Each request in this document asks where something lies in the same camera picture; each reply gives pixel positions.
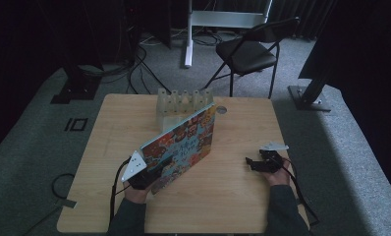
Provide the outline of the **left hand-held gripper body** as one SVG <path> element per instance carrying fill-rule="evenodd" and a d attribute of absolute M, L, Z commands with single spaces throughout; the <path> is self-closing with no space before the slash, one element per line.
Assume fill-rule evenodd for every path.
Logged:
<path fill-rule="evenodd" d="M 135 150 L 129 159 L 121 181 L 128 182 L 134 189 L 144 190 L 155 182 L 161 174 L 161 166 L 149 170 L 143 157 Z"/>

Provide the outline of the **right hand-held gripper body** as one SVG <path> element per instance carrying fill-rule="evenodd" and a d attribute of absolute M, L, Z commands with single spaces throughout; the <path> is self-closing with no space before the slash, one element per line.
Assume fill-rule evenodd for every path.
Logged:
<path fill-rule="evenodd" d="M 269 142 L 259 148 L 259 154 L 265 162 L 264 172 L 275 173 L 283 167 L 284 158 L 278 153 L 279 150 L 287 150 L 284 144 Z"/>

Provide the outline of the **colourful picture book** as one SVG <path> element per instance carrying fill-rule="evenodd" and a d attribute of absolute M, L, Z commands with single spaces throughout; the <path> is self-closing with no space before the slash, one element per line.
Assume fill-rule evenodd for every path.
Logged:
<path fill-rule="evenodd" d="M 215 113 L 216 104 L 212 102 L 140 147 L 149 170 L 173 156 L 153 186 L 153 194 L 166 188 L 210 153 Z"/>

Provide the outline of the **translucent plastic book rack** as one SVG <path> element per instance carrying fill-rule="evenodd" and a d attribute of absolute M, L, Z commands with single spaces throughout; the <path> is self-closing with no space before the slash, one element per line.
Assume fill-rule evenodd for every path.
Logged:
<path fill-rule="evenodd" d="M 210 88 L 192 92 L 172 90 L 170 93 L 160 88 L 156 104 L 156 121 L 160 131 L 165 132 L 212 102 Z"/>

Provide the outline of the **person's right hand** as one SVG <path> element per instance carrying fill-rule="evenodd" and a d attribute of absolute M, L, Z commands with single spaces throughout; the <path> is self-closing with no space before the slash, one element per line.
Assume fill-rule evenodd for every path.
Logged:
<path fill-rule="evenodd" d="M 289 185 L 290 184 L 290 174 L 288 172 L 289 166 L 290 166 L 290 162 L 288 160 L 284 160 L 283 166 L 278 171 L 276 171 L 275 173 L 263 172 L 262 176 L 267 180 L 270 187 L 279 186 L 279 185 Z"/>

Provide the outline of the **person's left hand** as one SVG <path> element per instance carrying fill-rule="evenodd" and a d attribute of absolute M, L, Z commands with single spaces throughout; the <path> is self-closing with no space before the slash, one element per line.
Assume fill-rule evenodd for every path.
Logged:
<path fill-rule="evenodd" d="M 151 188 L 147 187 L 144 190 L 134 189 L 130 186 L 128 182 L 123 183 L 125 191 L 125 199 L 134 204 L 144 204 L 146 201 L 147 194 L 150 192 Z"/>

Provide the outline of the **grey tape strip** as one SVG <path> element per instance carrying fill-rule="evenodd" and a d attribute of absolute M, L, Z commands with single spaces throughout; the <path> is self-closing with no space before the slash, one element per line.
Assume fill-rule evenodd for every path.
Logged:
<path fill-rule="evenodd" d="M 69 207 L 75 208 L 77 203 L 75 201 L 67 200 L 67 199 L 58 199 L 55 203 L 57 207 Z"/>

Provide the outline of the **black stand with dark panel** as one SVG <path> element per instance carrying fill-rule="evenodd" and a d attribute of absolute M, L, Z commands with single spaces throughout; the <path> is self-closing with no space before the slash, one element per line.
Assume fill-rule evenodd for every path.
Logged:
<path fill-rule="evenodd" d="M 317 39 L 299 75 L 300 79 L 310 79 L 308 86 L 289 86 L 288 91 L 298 110 L 330 112 L 331 107 L 322 94 L 335 71 L 338 43 L 336 36 L 325 30 Z"/>

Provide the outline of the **black stand with flat base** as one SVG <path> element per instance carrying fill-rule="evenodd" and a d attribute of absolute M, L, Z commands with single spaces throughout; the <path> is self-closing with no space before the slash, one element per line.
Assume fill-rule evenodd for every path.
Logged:
<path fill-rule="evenodd" d="M 87 75 L 77 65 L 65 65 L 63 69 L 67 81 L 60 92 L 52 97 L 51 104 L 68 104 L 72 100 L 93 100 L 101 77 Z"/>

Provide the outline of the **black folding chair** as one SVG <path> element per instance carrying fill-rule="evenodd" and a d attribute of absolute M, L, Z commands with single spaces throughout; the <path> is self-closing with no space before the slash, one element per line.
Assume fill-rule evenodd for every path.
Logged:
<path fill-rule="evenodd" d="M 247 30 L 240 38 L 217 44 L 215 51 L 223 63 L 203 88 L 207 89 L 213 81 L 224 78 L 218 74 L 225 66 L 228 66 L 230 69 L 228 74 L 230 77 L 229 95 L 232 96 L 235 74 L 244 76 L 272 67 L 268 93 L 268 98 L 271 98 L 279 63 L 280 42 L 293 36 L 300 22 L 299 17 L 294 17 L 260 24 Z"/>

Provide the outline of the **white metal stand frame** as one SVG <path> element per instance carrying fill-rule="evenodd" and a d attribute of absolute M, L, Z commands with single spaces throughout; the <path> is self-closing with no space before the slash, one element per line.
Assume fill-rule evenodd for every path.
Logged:
<path fill-rule="evenodd" d="M 273 0 L 266 0 L 262 13 L 247 12 L 223 12 L 194 10 L 193 0 L 188 0 L 188 26 L 187 26 L 187 47 L 185 54 L 185 67 L 190 68 L 193 64 L 193 27 L 215 27 L 215 28 L 237 28 L 249 29 L 258 24 L 266 23 L 269 19 L 269 12 Z"/>

